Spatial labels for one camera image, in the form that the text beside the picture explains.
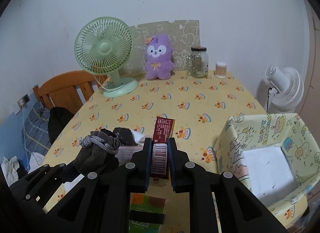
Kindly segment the clear pink-striped packet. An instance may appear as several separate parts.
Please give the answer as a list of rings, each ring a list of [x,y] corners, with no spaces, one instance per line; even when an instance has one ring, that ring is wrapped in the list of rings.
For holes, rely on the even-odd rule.
[[[116,157],[119,160],[119,165],[124,165],[131,161],[131,158],[135,152],[142,150],[141,145],[138,146],[120,146]]]

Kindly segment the dark red snack packet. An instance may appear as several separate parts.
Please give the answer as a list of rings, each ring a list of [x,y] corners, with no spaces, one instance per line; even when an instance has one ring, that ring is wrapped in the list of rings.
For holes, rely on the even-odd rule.
[[[175,120],[156,117],[152,137],[151,175],[154,178],[168,179],[168,139],[172,137]]]

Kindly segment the dark grey drawstring pouch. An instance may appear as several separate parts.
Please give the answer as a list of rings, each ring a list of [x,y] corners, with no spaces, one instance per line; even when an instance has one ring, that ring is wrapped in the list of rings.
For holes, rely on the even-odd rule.
[[[113,132],[106,129],[91,131],[79,141],[79,145],[81,149],[73,165],[82,175],[100,171],[108,173],[119,167],[116,155],[120,141]]]

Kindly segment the green tissue pack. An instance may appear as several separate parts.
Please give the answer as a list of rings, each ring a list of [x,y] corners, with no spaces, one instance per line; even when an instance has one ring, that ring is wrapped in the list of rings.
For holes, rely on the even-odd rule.
[[[160,232],[166,205],[164,198],[132,193],[129,232]]]

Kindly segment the black plastic bag roll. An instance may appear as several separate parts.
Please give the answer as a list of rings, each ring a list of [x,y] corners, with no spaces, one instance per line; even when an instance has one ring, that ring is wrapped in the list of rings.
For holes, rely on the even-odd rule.
[[[128,128],[116,127],[113,130],[116,138],[120,141],[123,146],[135,146],[136,142],[133,133]]]

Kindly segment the blue plaid bedding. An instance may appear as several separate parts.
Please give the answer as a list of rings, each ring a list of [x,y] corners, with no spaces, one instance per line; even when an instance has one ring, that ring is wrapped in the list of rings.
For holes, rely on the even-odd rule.
[[[43,165],[50,150],[50,112],[36,102],[22,117],[1,126],[1,169],[8,185]]]

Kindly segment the yellow cake-print tablecloth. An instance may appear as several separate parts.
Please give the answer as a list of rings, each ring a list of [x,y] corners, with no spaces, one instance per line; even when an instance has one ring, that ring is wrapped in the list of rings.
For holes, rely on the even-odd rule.
[[[93,130],[124,127],[151,137],[160,116],[175,120],[172,135],[190,161],[217,172],[213,146],[227,119],[265,112],[231,73],[223,80],[213,73],[197,79],[184,71],[164,81],[148,81],[144,75],[137,79],[138,88],[121,97],[104,97],[96,91],[57,137],[44,163],[72,162],[80,151],[79,141]]]

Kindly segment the black garment on chair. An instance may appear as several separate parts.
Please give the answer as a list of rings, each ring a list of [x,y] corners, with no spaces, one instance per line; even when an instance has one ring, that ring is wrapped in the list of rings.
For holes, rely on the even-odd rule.
[[[73,118],[74,114],[64,107],[53,107],[50,109],[50,117],[48,121],[48,135],[51,145],[63,131],[65,126]]]

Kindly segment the purple plush toy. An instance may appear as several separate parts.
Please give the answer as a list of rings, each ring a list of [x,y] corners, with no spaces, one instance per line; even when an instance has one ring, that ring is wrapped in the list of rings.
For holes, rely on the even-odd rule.
[[[174,70],[172,46],[169,37],[160,34],[152,37],[145,47],[146,79],[168,80]]]

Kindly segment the patterned yellow storage box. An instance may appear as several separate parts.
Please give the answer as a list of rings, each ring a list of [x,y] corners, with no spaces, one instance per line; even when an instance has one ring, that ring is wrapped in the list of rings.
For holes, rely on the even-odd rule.
[[[319,182],[319,146],[294,113],[231,116],[214,152],[218,172],[236,176],[286,228]]]

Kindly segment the glass jar with lid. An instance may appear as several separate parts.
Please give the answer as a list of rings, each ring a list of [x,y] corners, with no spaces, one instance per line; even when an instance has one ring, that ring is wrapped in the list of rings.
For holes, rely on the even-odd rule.
[[[187,57],[187,69],[189,74],[195,78],[208,76],[209,57],[207,48],[202,46],[191,47],[191,55]]]

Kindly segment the green desk fan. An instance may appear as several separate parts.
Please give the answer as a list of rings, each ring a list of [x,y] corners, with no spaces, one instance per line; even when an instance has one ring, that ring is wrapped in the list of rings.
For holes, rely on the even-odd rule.
[[[137,80],[119,74],[132,51],[131,29],[114,17],[90,21],[80,30],[74,42],[76,61],[95,77],[105,97],[119,97],[137,89]]]

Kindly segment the beige patterned backboard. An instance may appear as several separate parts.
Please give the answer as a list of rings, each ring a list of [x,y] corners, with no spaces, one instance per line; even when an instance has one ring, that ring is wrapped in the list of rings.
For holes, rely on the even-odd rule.
[[[199,20],[159,21],[130,27],[134,38],[134,48],[130,59],[120,73],[136,74],[145,71],[144,49],[149,38],[165,34],[173,48],[172,61],[175,70],[187,69],[187,56],[193,46],[200,46]]]

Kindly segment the white standing fan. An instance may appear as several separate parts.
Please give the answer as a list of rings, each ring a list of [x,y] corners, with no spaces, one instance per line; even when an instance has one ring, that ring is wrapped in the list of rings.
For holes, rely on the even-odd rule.
[[[276,111],[286,113],[299,105],[304,94],[304,82],[299,72],[292,67],[280,69],[271,64],[265,72],[270,83],[266,111],[273,105]]]

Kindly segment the wall power socket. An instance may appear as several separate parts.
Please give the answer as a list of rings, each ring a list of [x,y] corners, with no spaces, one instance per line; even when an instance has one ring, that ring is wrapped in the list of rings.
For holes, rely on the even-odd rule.
[[[26,106],[26,104],[30,101],[30,97],[28,94],[25,94],[20,100],[18,100],[17,104],[20,109]]]

